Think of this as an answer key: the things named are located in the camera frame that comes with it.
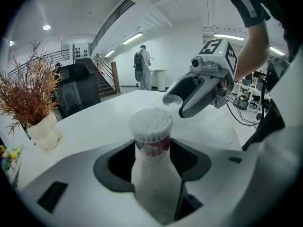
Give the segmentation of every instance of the fluorescent light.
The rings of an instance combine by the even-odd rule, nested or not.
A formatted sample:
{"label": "fluorescent light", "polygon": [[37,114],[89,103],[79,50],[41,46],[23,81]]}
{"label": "fluorescent light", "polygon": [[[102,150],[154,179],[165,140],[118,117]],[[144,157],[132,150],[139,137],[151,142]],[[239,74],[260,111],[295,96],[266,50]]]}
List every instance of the fluorescent light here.
{"label": "fluorescent light", "polygon": [[270,48],[270,50],[272,50],[272,51],[276,52],[276,53],[277,53],[277,54],[279,54],[279,55],[285,55],[284,53],[282,53],[282,52],[278,51],[278,50],[277,50],[277,49],[275,49],[274,47],[271,47],[271,48]]}
{"label": "fluorescent light", "polygon": [[142,36],[142,35],[143,35],[143,33],[139,32],[139,33],[135,34],[133,37],[131,37],[131,38],[129,38],[128,40],[124,41],[122,44],[128,44],[128,43],[130,43],[132,40],[134,40],[134,39],[136,39],[136,38],[138,38],[138,37],[140,37],[140,36]]}
{"label": "fluorescent light", "polygon": [[244,38],[241,37],[232,36],[232,35],[222,35],[222,34],[214,34],[214,37],[223,37],[223,38],[229,38],[229,39],[241,40],[241,41],[244,40]]}
{"label": "fluorescent light", "polygon": [[49,30],[49,29],[51,29],[51,26],[50,26],[50,25],[44,25],[44,26],[43,26],[43,29],[44,29],[44,30]]}
{"label": "fluorescent light", "polygon": [[110,56],[112,53],[114,53],[115,52],[115,50],[111,50],[110,52],[108,52],[104,57],[108,57],[108,56]]}

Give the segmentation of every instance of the cotton swab container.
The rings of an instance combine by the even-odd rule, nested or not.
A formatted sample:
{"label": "cotton swab container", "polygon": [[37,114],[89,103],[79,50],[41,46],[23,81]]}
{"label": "cotton swab container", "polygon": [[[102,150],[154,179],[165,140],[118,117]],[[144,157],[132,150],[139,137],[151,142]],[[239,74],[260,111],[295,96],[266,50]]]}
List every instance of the cotton swab container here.
{"label": "cotton swab container", "polygon": [[132,116],[129,127],[137,148],[145,158],[159,158],[169,150],[173,120],[165,110],[147,108],[138,111]]}

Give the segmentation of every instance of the black slot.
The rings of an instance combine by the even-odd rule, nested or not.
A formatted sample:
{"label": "black slot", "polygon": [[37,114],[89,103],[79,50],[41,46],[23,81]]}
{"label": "black slot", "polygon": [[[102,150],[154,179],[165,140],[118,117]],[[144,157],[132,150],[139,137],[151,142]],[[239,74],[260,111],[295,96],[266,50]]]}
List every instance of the black slot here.
{"label": "black slot", "polygon": [[46,211],[52,213],[67,186],[68,184],[66,183],[54,182],[37,203]]}
{"label": "black slot", "polygon": [[235,163],[238,163],[238,164],[240,164],[241,161],[242,161],[242,159],[238,158],[238,157],[229,157],[228,160],[232,161],[232,162],[235,162]]}

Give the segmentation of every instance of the person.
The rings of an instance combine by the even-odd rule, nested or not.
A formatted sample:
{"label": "person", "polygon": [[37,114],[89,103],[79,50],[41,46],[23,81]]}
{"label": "person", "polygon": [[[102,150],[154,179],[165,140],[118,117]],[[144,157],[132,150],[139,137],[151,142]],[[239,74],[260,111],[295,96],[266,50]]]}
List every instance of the person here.
{"label": "person", "polygon": [[[300,0],[230,0],[240,13],[245,27],[248,29],[249,40],[238,56],[238,68],[235,80],[238,80],[260,68],[269,56],[269,38],[266,21],[270,19],[262,4],[267,7],[271,15],[280,22],[284,28],[284,39],[289,50],[289,62],[295,57],[302,41],[302,34],[298,31],[296,16],[292,16],[294,9],[301,7]],[[260,122],[256,132],[242,146],[247,150],[252,143],[261,142],[270,133],[283,128],[284,122],[272,102],[270,109]]]}
{"label": "person", "polygon": [[151,72],[149,66],[151,66],[151,56],[149,52],[146,50],[146,46],[142,44],[140,46],[140,50],[137,52],[140,53],[144,59],[145,65],[143,66],[144,71],[144,78],[143,81],[140,82],[140,89],[141,90],[148,90],[151,91],[152,89],[152,80],[151,80]]}
{"label": "person", "polygon": [[53,70],[53,74],[55,74],[55,79],[59,79],[59,71],[58,69],[61,67],[61,64],[58,62],[55,64],[55,69]]}

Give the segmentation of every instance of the pink label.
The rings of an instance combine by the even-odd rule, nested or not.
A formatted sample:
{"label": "pink label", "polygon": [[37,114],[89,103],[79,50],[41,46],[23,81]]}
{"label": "pink label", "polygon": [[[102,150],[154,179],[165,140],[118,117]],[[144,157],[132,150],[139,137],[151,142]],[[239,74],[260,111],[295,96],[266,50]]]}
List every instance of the pink label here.
{"label": "pink label", "polygon": [[158,142],[145,143],[139,140],[135,140],[135,142],[140,150],[144,149],[144,153],[147,157],[158,157],[169,150],[170,135]]}

